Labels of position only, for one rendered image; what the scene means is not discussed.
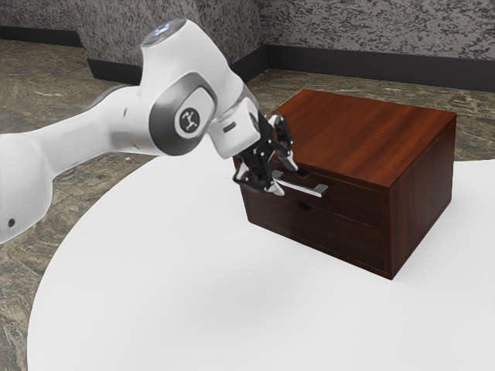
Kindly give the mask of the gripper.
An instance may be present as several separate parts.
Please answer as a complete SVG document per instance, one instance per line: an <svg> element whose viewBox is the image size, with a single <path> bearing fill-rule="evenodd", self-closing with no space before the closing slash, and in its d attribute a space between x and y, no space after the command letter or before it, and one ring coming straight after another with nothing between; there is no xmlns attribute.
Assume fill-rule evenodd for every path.
<svg viewBox="0 0 495 371"><path fill-rule="evenodd" d="M288 170L299 169L293 159L291 131L281 114L272 114L267 120L261 112L258 113L258 129L260 139L234 157L236 172L233 180L252 192L283 196L284 190L273 179L268 163L276 151L280 162Z"/></svg>

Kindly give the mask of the brown wooden drawer cabinet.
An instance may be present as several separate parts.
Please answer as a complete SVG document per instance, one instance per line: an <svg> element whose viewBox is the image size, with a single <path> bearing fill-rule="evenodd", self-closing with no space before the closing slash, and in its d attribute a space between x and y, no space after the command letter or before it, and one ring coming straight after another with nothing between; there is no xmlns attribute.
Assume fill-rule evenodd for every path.
<svg viewBox="0 0 495 371"><path fill-rule="evenodd" d="M393 278L452 198L456 114L315 90L277 108L292 133L283 196L243 191L248 220Z"/></svg>

